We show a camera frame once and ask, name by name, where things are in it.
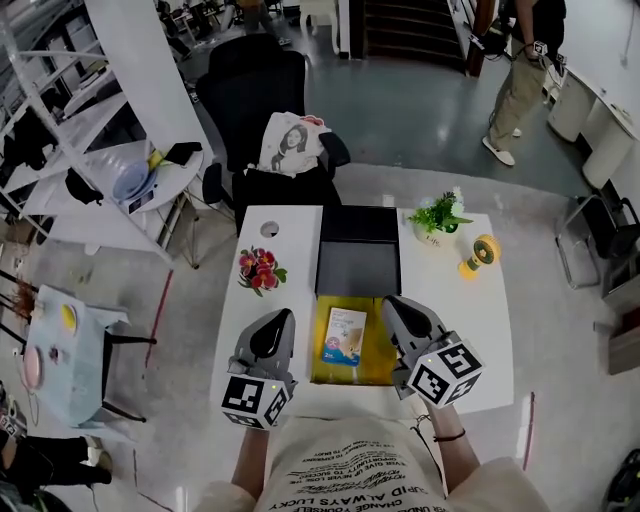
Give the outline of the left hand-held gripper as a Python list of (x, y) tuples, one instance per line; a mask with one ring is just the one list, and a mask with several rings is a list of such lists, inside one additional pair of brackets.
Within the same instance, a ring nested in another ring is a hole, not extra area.
[(241, 332), (220, 402), (231, 423), (258, 430), (277, 425), (297, 385), (289, 371), (294, 341), (295, 317), (288, 308), (260, 317)]

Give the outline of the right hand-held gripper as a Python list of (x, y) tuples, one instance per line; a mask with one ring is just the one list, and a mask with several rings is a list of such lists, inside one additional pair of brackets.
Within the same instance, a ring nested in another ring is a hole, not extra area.
[(382, 319), (396, 349), (391, 372), (400, 399), (416, 394), (435, 408), (467, 395), (485, 365), (471, 344), (445, 327), (428, 307), (401, 296), (386, 296)]

